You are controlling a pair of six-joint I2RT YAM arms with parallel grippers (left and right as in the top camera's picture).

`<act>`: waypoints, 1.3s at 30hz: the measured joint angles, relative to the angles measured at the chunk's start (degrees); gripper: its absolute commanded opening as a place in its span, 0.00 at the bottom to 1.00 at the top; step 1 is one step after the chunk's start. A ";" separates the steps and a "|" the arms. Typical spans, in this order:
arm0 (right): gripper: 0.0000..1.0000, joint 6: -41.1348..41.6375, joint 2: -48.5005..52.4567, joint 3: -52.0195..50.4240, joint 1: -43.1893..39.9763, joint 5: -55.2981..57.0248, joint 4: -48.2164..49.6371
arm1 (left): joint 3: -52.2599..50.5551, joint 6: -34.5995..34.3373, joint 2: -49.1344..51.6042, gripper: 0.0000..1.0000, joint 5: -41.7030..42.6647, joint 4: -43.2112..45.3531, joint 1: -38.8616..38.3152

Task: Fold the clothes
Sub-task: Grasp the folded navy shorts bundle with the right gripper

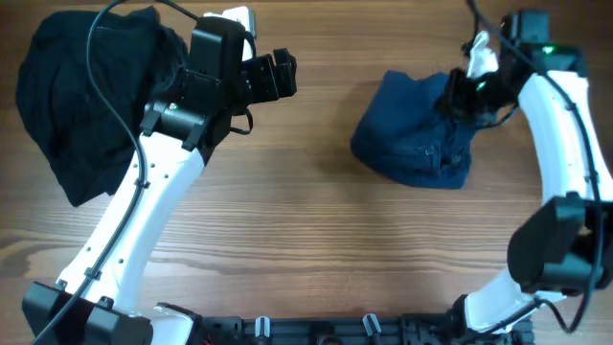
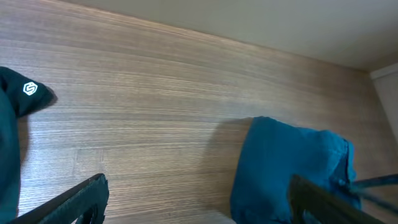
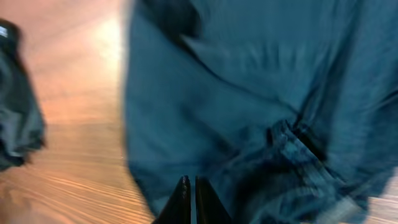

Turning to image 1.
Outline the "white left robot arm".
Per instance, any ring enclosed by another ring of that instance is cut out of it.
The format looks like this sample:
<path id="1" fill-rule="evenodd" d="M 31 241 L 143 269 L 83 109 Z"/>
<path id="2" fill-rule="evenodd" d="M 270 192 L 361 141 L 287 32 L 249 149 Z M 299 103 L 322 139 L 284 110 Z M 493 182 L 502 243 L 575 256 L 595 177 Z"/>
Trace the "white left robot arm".
<path id="1" fill-rule="evenodd" d="M 294 95 L 296 70 L 284 48 L 258 55 L 250 28 L 235 18 L 198 18 L 179 85 L 147 103 L 130 166 L 94 233 L 53 286 L 35 283 L 26 293 L 35 343 L 197 342 L 200 318 L 191 311 L 163 303 L 135 310 L 144 269 L 233 118 Z"/>

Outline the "navy blue shorts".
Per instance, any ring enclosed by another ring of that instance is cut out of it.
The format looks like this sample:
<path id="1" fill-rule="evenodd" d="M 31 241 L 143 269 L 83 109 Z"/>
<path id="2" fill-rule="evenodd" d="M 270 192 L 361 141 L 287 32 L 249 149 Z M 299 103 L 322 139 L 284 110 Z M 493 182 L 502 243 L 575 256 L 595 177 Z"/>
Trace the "navy blue shorts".
<path id="1" fill-rule="evenodd" d="M 447 80 L 445 73 L 414 80 L 387 71 L 351 138 L 353 155 L 400 184 L 463 188 L 476 130 L 435 108 Z"/>

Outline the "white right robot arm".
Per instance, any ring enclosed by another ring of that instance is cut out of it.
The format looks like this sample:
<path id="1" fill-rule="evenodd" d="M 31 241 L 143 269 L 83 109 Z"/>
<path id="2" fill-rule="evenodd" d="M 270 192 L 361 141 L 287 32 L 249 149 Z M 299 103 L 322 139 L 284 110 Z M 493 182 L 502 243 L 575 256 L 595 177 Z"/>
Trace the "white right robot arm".
<path id="1" fill-rule="evenodd" d="M 542 183 L 540 208 L 510 240 L 506 268 L 465 296 L 463 321 L 475 336 L 506 334 L 540 308 L 579 298 L 574 332 L 593 294 L 612 281 L 612 177 L 590 115 L 581 51 L 550 39 L 545 11 L 507 14 L 500 25 L 473 12 L 468 64 L 449 75 L 438 108 L 480 129 L 521 111 L 532 133 Z"/>

